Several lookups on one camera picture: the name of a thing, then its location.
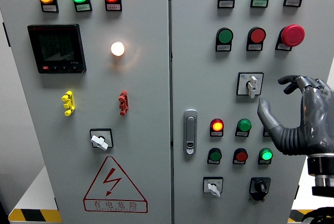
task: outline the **green push button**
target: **green push button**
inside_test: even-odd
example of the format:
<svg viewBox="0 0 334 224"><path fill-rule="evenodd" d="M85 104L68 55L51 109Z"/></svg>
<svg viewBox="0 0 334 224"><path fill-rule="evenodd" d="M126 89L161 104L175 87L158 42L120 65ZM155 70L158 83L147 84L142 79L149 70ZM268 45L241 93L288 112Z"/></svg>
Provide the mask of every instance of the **green push button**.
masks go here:
<svg viewBox="0 0 334 224"><path fill-rule="evenodd" d="M213 152L212 154L210 154L210 159L212 161L219 161L221 159L221 153Z"/></svg>
<svg viewBox="0 0 334 224"><path fill-rule="evenodd" d="M264 148L260 151L262 160L270 160L272 158L272 151L269 148Z"/></svg>
<svg viewBox="0 0 334 224"><path fill-rule="evenodd" d="M232 38L233 38L233 34L229 29L223 29L218 34L219 41L224 44L230 42Z"/></svg>
<svg viewBox="0 0 334 224"><path fill-rule="evenodd" d="M242 132L248 132L252 128L252 124L248 119L239 120L237 126Z"/></svg>

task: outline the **meter display screen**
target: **meter display screen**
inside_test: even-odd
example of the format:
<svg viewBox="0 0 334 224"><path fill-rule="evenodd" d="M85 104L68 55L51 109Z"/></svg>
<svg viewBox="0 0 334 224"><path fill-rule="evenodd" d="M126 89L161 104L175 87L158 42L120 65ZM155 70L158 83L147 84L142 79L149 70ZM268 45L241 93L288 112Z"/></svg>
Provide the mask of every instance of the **meter display screen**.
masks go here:
<svg viewBox="0 0 334 224"><path fill-rule="evenodd" d="M68 34L40 34L44 61L74 61L71 37Z"/></svg>
<svg viewBox="0 0 334 224"><path fill-rule="evenodd" d="M28 26L32 50L41 74L86 71L78 24Z"/></svg>

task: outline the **emergency stop button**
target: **emergency stop button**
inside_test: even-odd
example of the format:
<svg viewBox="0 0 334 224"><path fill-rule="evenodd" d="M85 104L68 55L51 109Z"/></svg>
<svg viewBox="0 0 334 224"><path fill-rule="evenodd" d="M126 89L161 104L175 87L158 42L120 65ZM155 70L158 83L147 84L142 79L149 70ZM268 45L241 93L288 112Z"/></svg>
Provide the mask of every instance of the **emergency stop button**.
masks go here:
<svg viewBox="0 0 334 224"><path fill-rule="evenodd" d="M276 50L291 51L292 47L299 45L305 38L304 28L300 25L284 27L278 37Z"/></svg>

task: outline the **warning sign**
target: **warning sign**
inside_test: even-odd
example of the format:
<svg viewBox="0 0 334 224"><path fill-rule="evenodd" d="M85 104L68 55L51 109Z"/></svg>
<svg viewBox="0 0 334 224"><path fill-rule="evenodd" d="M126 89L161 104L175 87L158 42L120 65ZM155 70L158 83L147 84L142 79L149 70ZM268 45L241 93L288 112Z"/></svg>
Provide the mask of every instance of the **warning sign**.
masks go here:
<svg viewBox="0 0 334 224"><path fill-rule="evenodd" d="M86 211L147 213L139 189L112 156L107 156L83 198Z"/></svg>

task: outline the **electrical control cabinet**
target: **electrical control cabinet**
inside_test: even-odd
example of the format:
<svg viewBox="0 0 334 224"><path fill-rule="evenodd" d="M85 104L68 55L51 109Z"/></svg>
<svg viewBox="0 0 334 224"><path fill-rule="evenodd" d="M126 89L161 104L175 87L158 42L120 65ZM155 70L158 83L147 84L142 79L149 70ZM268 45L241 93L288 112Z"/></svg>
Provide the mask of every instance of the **electrical control cabinet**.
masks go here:
<svg viewBox="0 0 334 224"><path fill-rule="evenodd" d="M258 99L269 99L273 114L284 126L299 126L301 93L296 90L285 95L285 86L277 79L305 75L327 80L334 55L329 16L334 14L334 5L331 0L303 0L300 7L287 7L284 0L263 0L267 7L250 7L250 2L234 0L234 8L217 9L217 0L171 0L175 223L279 224L288 220L305 156L285 156L270 137L263 137ZM303 42L290 52L275 50L282 28L293 24L304 28ZM246 49L248 33L254 27L266 32L262 51ZM221 28L233 31L229 52L215 49ZM254 35L253 40L263 38ZM255 93L253 99L238 96L239 73L263 73L263 80L257 80L262 82L261 93ZM193 155L183 150L183 115L187 110L197 112ZM210 123L216 118L224 122L220 138L209 134ZM239 126L242 119L249 122ZM207 163L212 148L221 150L219 164ZM247 150L248 156L241 157L247 162L233 164L239 148ZM261 154L263 160L269 160L258 163L264 148L272 154ZM207 177L223 178L220 198L203 193ZM257 189L267 193L264 201L250 195L252 178L270 179L270 188L264 181L264 187Z"/></svg>
<svg viewBox="0 0 334 224"><path fill-rule="evenodd" d="M58 12L45 13L40 0L0 0L63 223L170 224L168 0L122 0L122 11L112 12L105 0L79 1L57 0ZM40 74L30 25L78 25L85 72L52 72L78 65L73 41L55 32L56 40L36 36L52 55ZM123 55L112 54L114 42Z"/></svg>
<svg viewBox="0 0 334 224"><path fill-rule="evenodd" d="M304 157L264 137L258 99L297 127L277 79L327 80L334 54L333 1L294 2L0 0L63 223L286 223ZM31 25L77 28L80 72Z"/></svg>

